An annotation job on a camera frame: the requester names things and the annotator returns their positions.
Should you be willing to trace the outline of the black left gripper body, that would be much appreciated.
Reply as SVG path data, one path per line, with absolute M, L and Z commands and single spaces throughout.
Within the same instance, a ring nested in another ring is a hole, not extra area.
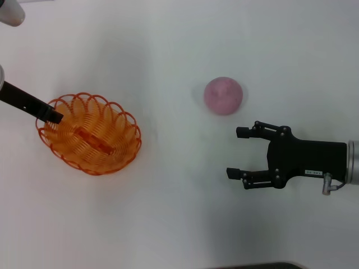
M 0 89 L 0 101 L 14 106 L 17 109 L 23 110 L 43 122 L 50 120 L 50 105 L 6 81 Z

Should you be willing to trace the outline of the dark curved robot part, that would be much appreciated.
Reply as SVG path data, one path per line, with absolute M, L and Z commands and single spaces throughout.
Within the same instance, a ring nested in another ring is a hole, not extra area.
M 305 269 L 290 262 L 256 263 L 240 266 L 218 267 L 216 269 Z

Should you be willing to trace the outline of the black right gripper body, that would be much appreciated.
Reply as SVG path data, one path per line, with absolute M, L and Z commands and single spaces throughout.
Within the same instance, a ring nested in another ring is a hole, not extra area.
M 282 189 L 294 177 L 323 178 L 326 173 L 341 182 L 346 179 L 347 144 L 296 138 L 289 127 L 266 130 L 267 161 L 273 187 Z

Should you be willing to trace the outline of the orange plastic woven basket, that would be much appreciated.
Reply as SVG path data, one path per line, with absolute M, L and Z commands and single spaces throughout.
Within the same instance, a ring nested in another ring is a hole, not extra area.
M 67 165 L 86 174 L 115 173 L 131 163 L 142 145 L 132 114 L 118 103 L 86 92 L 49 102 L 63 118 L 60 124 L 36 126 L 40 139 Z

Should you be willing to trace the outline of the pink peach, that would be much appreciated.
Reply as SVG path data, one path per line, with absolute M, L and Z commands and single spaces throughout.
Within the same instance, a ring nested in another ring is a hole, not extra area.
M 204 89 L 204 102 L 207 108 L 217 115 L 235 113 L 243 101 L 243 89 L 234 79 L 217 77 Z

